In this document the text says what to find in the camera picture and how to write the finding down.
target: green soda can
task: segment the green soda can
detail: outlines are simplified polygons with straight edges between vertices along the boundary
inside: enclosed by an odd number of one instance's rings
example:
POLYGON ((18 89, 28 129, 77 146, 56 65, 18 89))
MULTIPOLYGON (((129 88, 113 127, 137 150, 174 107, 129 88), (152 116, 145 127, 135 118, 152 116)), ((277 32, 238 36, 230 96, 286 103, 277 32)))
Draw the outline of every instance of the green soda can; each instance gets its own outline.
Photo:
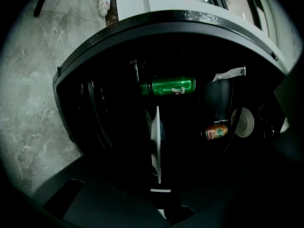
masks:
POLYGON ((153 92, 155 96, 189 94, 195 90, 195 78, 180 76, 173 78, 154 78, 151 84, 142 84, 142 96, 153 92))

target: soda can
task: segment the soda can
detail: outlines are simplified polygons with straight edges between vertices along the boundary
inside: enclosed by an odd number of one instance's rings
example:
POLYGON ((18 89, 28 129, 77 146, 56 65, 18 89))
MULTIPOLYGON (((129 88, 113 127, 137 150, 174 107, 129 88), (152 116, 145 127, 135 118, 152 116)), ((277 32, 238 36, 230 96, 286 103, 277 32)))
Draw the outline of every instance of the soda can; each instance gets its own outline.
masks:
POLYGON ((142 84, 142 96, 147 96, 149 91, 154 96, 183 95, 194 92, 196 81, 194 77, 180 76, 172 78, 154 78, 151 84, 142 84))
POLYGON ((225 136, 228 132, 227 126, 224 124, 216 124, 205 128, 206 140, 217 139, 225 136))

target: gray marble floor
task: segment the gray marble floor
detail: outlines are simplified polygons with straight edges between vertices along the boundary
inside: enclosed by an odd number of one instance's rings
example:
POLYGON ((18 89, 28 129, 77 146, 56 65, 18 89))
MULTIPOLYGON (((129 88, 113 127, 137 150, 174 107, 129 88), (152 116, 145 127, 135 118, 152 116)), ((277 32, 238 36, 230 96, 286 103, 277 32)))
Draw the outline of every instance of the gray marble floor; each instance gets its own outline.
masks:
POLYGON ((0 157, 28 195, 81 156, 61 123, 52 77, 86 39, 105 28, 98 0, 37 0, 19 15, 0 52, 0 157))

